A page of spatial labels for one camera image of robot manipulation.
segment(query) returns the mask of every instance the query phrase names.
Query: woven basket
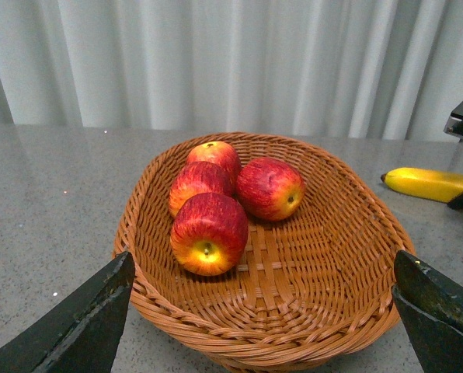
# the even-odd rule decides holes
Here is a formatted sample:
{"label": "woven basket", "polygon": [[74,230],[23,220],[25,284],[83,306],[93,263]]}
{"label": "woven basket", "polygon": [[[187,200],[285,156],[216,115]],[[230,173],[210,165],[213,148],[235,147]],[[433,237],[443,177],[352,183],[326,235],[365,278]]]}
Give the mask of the woven basket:
{"label": "woven basket", "polygon": [[[285,221],[249,218],[238,266],[199,277],[169,246],[169,186],[190,149],[220,140],[244,165],[263,155],[289,162],[307,190]],[[230,371],[294,371],[360,350],[398,322],[390,290],[400,249],[415,253],[390,210],[338,158],[291,138],[235,132],[185,141],[150,162],[120,219],[113,255],[134,255],[132,304],[181,343]]]}

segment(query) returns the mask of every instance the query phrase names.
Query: basket bottom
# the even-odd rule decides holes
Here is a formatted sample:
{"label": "basket bottom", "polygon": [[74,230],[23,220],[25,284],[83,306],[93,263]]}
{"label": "basket bottom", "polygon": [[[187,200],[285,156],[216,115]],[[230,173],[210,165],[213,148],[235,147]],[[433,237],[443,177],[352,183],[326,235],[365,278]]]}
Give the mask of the basket bottom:
{"label": "basket bottom", "polygon": [[229,361],[228,359],[223,360],[223,359],[216,358],[215,356],[210,356],[207,354],[204,354],[204,355],[206,355],[214,363],[219,364],[220,366],[222,366],[223,368],[227,369],[228,371],[232,373],[288,373],[290,371],[300,371],[303,369],[316,368],[316,367],[319,367],[320,365],[324,365],[326,362],[328,362],[328,360],[330,360],[330,359],[324,359],[316,363],[303,364],[302,366],[291,365],[291,368],[283,367],[283,368],[259,369],[259,368],[248,366],[247,364],[241,364],[237,361]]}

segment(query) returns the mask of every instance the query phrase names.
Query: apple stem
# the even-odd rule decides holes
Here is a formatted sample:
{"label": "apple stem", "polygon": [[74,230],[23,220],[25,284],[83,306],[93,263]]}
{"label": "apple stem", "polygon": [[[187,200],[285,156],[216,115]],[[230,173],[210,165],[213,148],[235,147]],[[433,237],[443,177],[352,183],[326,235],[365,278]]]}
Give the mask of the apple stem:
{"label": "apple stem", "polygon": [[207,256],[209,255],[209,250],[211,249],[211,244],[209,242],[206,242],[206,247],[204,248],[204,255]]}

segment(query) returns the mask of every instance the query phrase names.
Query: basket rim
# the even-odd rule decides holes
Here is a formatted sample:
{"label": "basket rim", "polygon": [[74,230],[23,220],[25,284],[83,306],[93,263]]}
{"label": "basket rim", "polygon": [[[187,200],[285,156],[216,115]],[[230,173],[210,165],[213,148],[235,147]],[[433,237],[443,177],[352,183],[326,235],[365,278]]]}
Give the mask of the basket rim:
{"label": "basket rim", "polygon": [[[385,217],[387,221],[389,221],[390,225],[395,230],[395,234],[398,235],[403,241],[402,249],[405,249],[410,253],[416,253],[408,233],[400,225],[399,221],[393,215],[391,210],[342,159],[330,154],[323,147],[309,144],[308,142],[297,138],[290,138],[288,136],[279,134],[258,134],[243,131],[202,134],[195,138],[190,138],[175,144],[166,149],[164,152],[155,156],[146,165],[143,174],[148,172],[150,169],[159,167],[179,148],[184,145],[188,145],[190,142],[197,144],[211,141],[211,139],[215,141],[222,138],[240,136],[260,137],[265,138],[268,141],[292,141],[298,145],[306,147],[307,149],[315,149],[316,151],[326,153],[332,162],[336,163],[342,170],[344,170],[346,176],[351,177],[351,181],[363,187],[365,192],[371,196],[372,205],[378,208],[378,213]],[[218,359],[219,361],[223,361],[223,359],[225,359],[230,364],[237,362],[237,364],[246,364],[248,366],[252,365],[254,367],[263,368],[271,367],[274,364],[288,364],[289,358],[292,354],[302,355],[303,359],[309,363],[325,362],[327,359],[330,359],[336,355],[352,353],[367,347],[383,333],[396,325],[399,321],[399,314],[395,305],[393,305],[391,291],[388,289],[380,301],[380,308],[378,313],[381,315],[381,317],[377,318],[374,322],[371,323],[371,325],[368,325],[367,322],[363,322],[362,325],[359,325],[361,324],[360,319],[357,317],[357,314],[354,314],[348,316],[348,320],[351,322],[346,322],[347,325],[345,326],[336,325],[336,330],[330,331],[329,327],[324,327],[326,328],[325,332],[327,335],[325,338],[327,339],[332,337],[330,334],[340,333],[341,327],[346,329],[346,332],[337,341],[343,340],[345,336],[350,335],[350,338],[347,338],[348,341],[344,340],[344,343],[340,344],[340,346],[337,348],[313,350],[313,346],[311,345],[313,343],[307,343],[304,345],[296,344],[295,346],[284,345],[285,350],[289,351],[288,354],[286,354],[284,350],[275,344],[264,344],[261,345],[260,348],[263,349],[264,356],[269,356],[268,359],[263,360],[261,358],[258,359],[258,357],[249,358],[242,355],[240,357],[237,356],[238,354],[233,352],[234,350],[243,350],[247,346],[250,347],[251,343],[247,343],[244,340],[237,340],[233,336],[226,336],[226,332],[234,330],[233,328],[226,330],[227,328],[224,328],[223,326],[220,326],[212,321],[202,319],[198,315],[185,311],[172,304],[167,298],[162,296],[153,285],[148,282],[146,276],[144,275],[144,271],[138,265],[138,262],[136,261],[136,254],[133,251],[135,242],[134,227],[137,226],[141,211],[137,208],[133,209],[133,207],[139,205],[140,200],[148,192],[149,187],[150,183],[148,181],[144,181],[142,177],[137,181],[133,192],[126,203],[125,212],[120,219],[117,234],[114,239],[114,250],[112,252],[112,256],[115,257],[116,255],[126,250],[132,253],[135,259],[135,279],[134,290],[131,294],[131,303],[146,319],[155,324],[155,326],[164,330],[166,333],[175,337],[177,340],[187,345],[188,347],[200,350],[201,352],[210,356],[213,360]],[[133,211],[129,220],[127,220],[127,211]],[[375,309],[369,312],[367,309],[365,309],[364,312],[360,312],[360,314],[370,313],[368,316],[368,319],[370,319],[371,315],[373,315],[376,311],[377,310]],[[360,334],[360,338],[354,338],[357,334]],[[203,343],[196,342],[196,340],[203,338],[203,335],[205,335],[207,338],[206,346],[203,346]],[[230,342],[229,345],[223,343],[226,340]],[[278,353],[280,353],[281,357],[277,358],[276,361],[274,359],[272,360],[271,354]]]}

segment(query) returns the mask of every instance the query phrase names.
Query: red apple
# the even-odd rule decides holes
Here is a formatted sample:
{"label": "red apple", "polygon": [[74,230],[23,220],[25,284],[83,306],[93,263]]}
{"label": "red apple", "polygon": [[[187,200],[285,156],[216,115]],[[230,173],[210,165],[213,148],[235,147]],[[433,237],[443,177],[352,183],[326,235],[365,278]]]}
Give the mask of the red apple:
{"label": "red apple", "polygon": [[190,197],[203,192],[233,194],[228,174],[211,162],[192,162],[185,165],[169,188],[169,213],[175,217]]}
{"label": "red apple", "polygon": [[231,185],[235,188],[238,173],[242,169],[240,157],[233,146],[224,141],[210,141],[193,148],[186,162],[208,161],[221,166],[230,176]]}
{"label": "red apple", "polygon": [[251,214],[267,221],[291,216],[305,194],[301,174],[278,159],[253,159],[239,173],[236,193],[238,201]]}
{"label": "red apple", "polygon": [[189,272],[223,274],[240,260],[249,235],[243,207],[220,193],[201,193],[182,206],[169,243],[176,260]]}

